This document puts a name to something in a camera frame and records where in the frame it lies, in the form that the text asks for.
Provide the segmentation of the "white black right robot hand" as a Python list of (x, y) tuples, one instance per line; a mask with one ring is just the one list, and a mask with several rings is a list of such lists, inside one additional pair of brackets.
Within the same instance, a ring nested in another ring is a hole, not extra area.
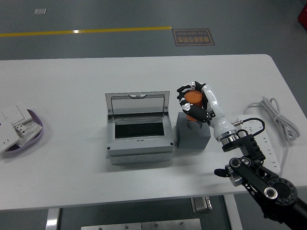
[[(201, 93), (202, 107), (194, 105), (186, 99), (192, 90)], [(214, 138), (218, 142), (226, 144), (239, 139), (235, 126), (226, 119), (222, 106), (210, 85), (193, 81), (178, 88), (177, 92), (177, 99), (179, 99), (182, 111), (197, 121), (207, 123), (212, 127)]]

